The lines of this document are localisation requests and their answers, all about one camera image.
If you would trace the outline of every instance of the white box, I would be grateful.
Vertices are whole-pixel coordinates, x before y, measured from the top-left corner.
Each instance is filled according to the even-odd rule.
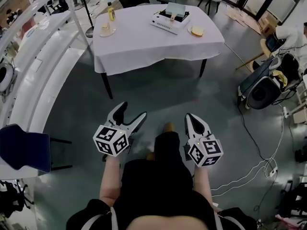
[[[171,21],[170,18],[156,13],[151,17],[150,24],[160,27],[174,34],[178,34],[190,22],[190,19],[191,19],[191,14],[189,14],[183,20],[183,22],[179,22],[176,20]]]

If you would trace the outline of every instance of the cardboard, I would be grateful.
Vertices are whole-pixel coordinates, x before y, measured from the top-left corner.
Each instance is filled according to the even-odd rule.
[[[258,24],[261,28],[262,34],[267,37],[270,34],[275,32],[275,27],[278,23],[278,20],[275,19],[268,11],[266,11],[262,17],[258,20]]]

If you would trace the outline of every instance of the white cable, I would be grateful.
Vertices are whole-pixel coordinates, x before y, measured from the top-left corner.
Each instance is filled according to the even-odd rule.
[[[254,176],[252,179],[250,179],[248,182],[246,182],[246,183],[244,183],[244,184],[242,184],[242,185],[240,185],[240,186],[233,186],[233,187],[227,189],[224,193],[218,194],[218,195],[213,195],[212,197],[222,196],[222,195],[224,195],[225,193],[227,193],[228,191],[230,191],[230,190],[233,189],[233,188],[239,188],[239,187],[242,187],[242,186],[246,185],[247,183],[251,182],[251,181],[256,177],[256,175],[258,174],[258,172],[259,172],[260,169],[262,169],[262,168],[263,168],[263,172],[264,172],[265,177],[269,178],[269,176],[266,175],[266,171],[267,171],[267,168],[268,168],[268,166],[270,165],[270,163],[271,163],[272,161],[274,161],[274,163],[275,163],[275,165],[276,165],[276,167],[277,167],[277,163],[276,163],[276,160],[275,160],[274,158],[275,158],[275,156],[276,156],[276,153],[277,153],[277,150],[278,150],[278,148],[279,148],[279,146],[280,146],[280,143],[281,143],[281,141],[282,141],[282,139],[283,139],[283,118],[284,118],[284,112],[282,112],[282,132],[281,132],[281,136],[280,136],[280,139],[279,139],[277,148],[276,148],[275,152],[272,154],[272,156],[271,156],[270,158],[268,158],[268,159],[265,159],[265,160],[260,161],[256,166],[254,166],[253,168],[251,168],[251,170],[249,171],[249,173],[248,173],[246,176],[243,176],[243,177],[241,177],[240,179],[238,179],[238,180],[236,180],[236,181],[231,181],[231,182],[228,183],[228,184],[221,185],[221,186],[219,186],[218,188],[211,189],[211,190],[212,190],[212,191],[216,191],[216,190],[220,189],[220,188],[223,187],[223,186],[228,186],[228,185],[230,185],[230,184],[233,183],[233,182],[238,182],[238,181],[240,181],[240,180],[242,180],[242,179],[245,179],[246,177],[249,176],[249,174],[253,171],[253,169],[255,169],[256,167],[258,167],[258,166],[259,166],[262,162],[264,162],[264,161],[266,161],[265,166],[260,167],[260,168],[258,169],[257,173],[255,174],[255,176]]]
[[[250,170],[250,172],[249,172],[246,176],[241,177],[240,179],[238,179],[238,180],[236,180],[236,181],[232,181],[232,182],[230,182],[230,183],[228,183],[228,184],[221,185],[221,186],[219,186],[218,188],[211,189],[211,191],[216,191],[216,190],[220,189],[222,186],[228,186],[229,184],[231,184],[231,183],[233,183],[233,182],[241,181],[242,179],[248,177],[249,174],[252,173],[253,169],[257,168],[257,167],[259,166],[259,164],[261,164],[261,163],[264,162],[264,161],[265,161],[265,160],[260,161],[256,166],[254,166],[254,167]]]
[[[240,56],[235,51],[233,51],[231,47],[229,47],[225,42],[224,44],[242,61],[242,63],[244,63],[244,61],[240,58]]]
[[[260,167],[260,168],[258,169],[257,173],[255,174],[255,176],[254,176],[253,178],[251,178],[248,182],[245,182],[244,184],[242,184],[242,185],[240,185],[240,186],[233,186],[233,187],[229,188],[228,190],[226,190],[225,192],[223,192],[222,194],[212,195],[212,197],[222,196],[222,195],[224,195],[225,193],[227,193],[228,191],[230,191],[230,190],[233,189],[233,188],[239,188],[239,187],[245,186],[247,183],[249,183],[249,182],[251,182],[252,180],[255,179],[256,175],[258,174],[258,172],[259,172],[262,168],[264,168],[264,166]]]

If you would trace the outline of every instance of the table leg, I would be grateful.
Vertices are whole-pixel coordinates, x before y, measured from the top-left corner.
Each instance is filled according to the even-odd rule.
[[[259,58],[260,56],[263,56],[263,55],[264,55],[264,53],[262,52],[261,54],[255,56],[253,59],[250,59],[249,61],[245,62],[245,63],[242,64],[241,66],[237,67],[236,70],[239,69],[239,68],[241,68],[241,67],[243,67],[243,66],[245,66],[246,64],[250,63],[251,61],[253,61],[253,60],[255,60],[255,59],[257,59],[257,58]]]
[[[211,0],[209,0],[208,16],[210,15],[210,5],[211,5]]]
[[[104,84],[105,84],[105,87],[106,87],[106,91],[110,97],[110,99],[113,99],[113,95],[112,95],[112,91],[111,91],[111,87],[110,87],[110,84],[109,84],[109,81],[107,80],[107,75],[106,73],[101,73],[101,77],[102,77],[102,80],[104,81]]]
[[[207,59],[203,59],[203,60],[202,60],[200,78],[202,77],[202,73],[203,73],[203,71],[205,70],[206,62],[207,62]]]

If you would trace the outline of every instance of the plate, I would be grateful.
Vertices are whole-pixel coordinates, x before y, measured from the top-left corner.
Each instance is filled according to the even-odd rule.
[[[110,29],[108,31],[104,31],[100,29],[100,36],[111,36],[116,31],[116,27],[112,24],[110,24]]]
[[[196,36],[196,35],[194,35],[193,33],[192,33],[192,27],[193,27],[193,25],[191,25],[191,26],[188,26],[188,32],[191,34],[191,35],[193,35],[194,37],[203,37],[203,35],[202,36]]]

